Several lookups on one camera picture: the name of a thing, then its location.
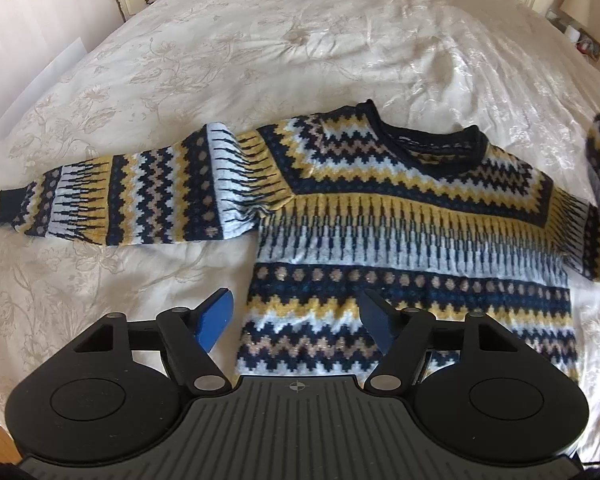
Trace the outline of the right bedside lamp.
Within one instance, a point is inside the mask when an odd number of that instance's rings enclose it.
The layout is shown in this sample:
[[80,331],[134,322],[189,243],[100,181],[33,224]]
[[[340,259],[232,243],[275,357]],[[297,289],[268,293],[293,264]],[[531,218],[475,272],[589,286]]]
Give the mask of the right bedside lamp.
[[588,26],[591,0],[562,0],[559,10],[583,27]]

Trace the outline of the white cylinder speaker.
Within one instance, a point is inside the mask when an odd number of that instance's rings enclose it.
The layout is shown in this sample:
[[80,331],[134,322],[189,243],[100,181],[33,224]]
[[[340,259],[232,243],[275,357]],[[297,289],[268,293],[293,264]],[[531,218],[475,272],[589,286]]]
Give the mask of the white cylinder speaker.
[[565,36],[570,44],[576,44],[580,38],[580,32],[575,27],[568,25],[565,29]]

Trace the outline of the cream floral bedspread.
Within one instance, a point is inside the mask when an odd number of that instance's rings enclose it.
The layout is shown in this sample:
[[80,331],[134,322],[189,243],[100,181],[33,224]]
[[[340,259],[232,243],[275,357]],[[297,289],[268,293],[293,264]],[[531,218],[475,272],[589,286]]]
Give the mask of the cream floral bedspread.
[[[600,74],[516,0],[160,0],[62,76],[0,142],[0,192],[81,160],[373,101],[389,124],[477,126],[581,200]],[[0,418],[15,385],[111,311],[246,292],[256,234],[100,247],[0,226]]]

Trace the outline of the framed photo right nightstand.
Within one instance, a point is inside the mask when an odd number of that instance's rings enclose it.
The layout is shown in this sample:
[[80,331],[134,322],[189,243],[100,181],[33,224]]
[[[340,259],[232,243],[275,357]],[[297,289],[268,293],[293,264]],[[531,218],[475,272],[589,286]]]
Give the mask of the framed photo right nightstand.
[[586,32],[582,32],[577,42],[577,49],[585,56],[597,62],[600,59],[600,43],[588,36]]

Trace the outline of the navy yellow patterned knit sweater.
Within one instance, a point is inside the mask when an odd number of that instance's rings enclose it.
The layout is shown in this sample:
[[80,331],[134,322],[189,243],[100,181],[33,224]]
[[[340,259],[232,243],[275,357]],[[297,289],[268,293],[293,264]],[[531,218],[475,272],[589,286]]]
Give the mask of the navy yellow patterned knit sweater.
[[384,122],[373,102],[48,170],[0,193],[0,226],[102,246],[258,236],[236,367],[366,377],[358,294],[445,321],[484,311],[577,373],[570,272],[600,283],[600,114],[581,200],[477,127]]

